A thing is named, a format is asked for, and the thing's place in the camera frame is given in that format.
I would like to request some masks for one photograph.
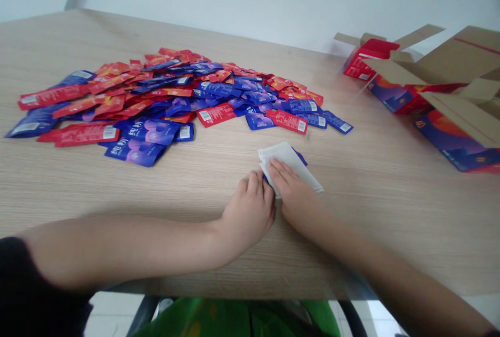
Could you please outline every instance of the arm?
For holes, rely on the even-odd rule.
[[[269,171],[282,195],[288,222],[364,277],[410,335],[479,337],[495,330],[452,291],[335,219],[287,164],[272,159]]]
[[[269,230],[273,196],[262,172],[251,172],[216,221],[96,216],[51,222],[18,236],[49,283],[65,290],[95,291],[132,279],[227,265]]]

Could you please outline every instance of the packaging box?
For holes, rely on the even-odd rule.
[[[378,73],[368,89],[391,112],[422,113],[431,106],[420,92],[450,93],[487,73],[485,78],[498,74],[500,32],[469,26],[417,62],[405,52],[364,62]]]
[[[344,64],[344,74],[367,81],[373,78],[376,72],[363,62],[364,59],[389,59],[391,51],[402,51],[443,30],[441,27],[427,24],[394,42],[368,32],[365,32],[361,39],[342,33],[337,33],[334,39],[355,46]]]
[[[435,110],[415,126],[461,172],[500,173],[500,82],[476,79],[458,94],[424,92]]]

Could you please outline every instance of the hand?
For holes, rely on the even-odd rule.
[[[259,242],[274,222],[274,190],[263,180],[263,172],[251,171],[217,221],[229,256],[236,259]]]
[[[283,199],[283,216],[296,230],[308,235],[308,228],[318,221],[318,213],[326,211],[318,194],[281,160],[271,158],[267,169]]]

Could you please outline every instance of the wooden table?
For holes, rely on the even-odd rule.
[[[168,149],[153,168],[103,156],[97,145],[53,148],[1,139],[0,236],[85,214],[142,214],[183,221],[217,218],[257,150],[289,141],[324,186],[332,213],[392,248],[460,295],[500,291],[500,178],[459,173],[411,124],[391,114],[363,82],[340,73],[343,58],[220,33],[89,10],[0,25],[1,133],[24,116],[21,93],[67,74],[137,59],[165,46],[272,72],[325,96],[354,125],[343,136],[311,127],[250,131],[244,118],[205,129]],[[239,260],[210,273],[137,281],[129,291],[239,298],[360,298],[333,260],[278,216]]]

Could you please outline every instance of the white tissue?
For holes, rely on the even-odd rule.
[[[276,188],[276,185],[272,181],[269,171],[267,170],[267,165],[270,163],[271,157],[283,161],[288,164],[304,181],[306,181],[318,194],[321,194],[324,189],[321,184],[314,178],[309,170],[307,170],[304,163],[297,156],[293,148],[288,142],[282,142],[273,147],[259,149],[260,167],[264,171],[267,180],[271,187],[274,189],[274,193],[277,199],[281,199],[281,195]]]

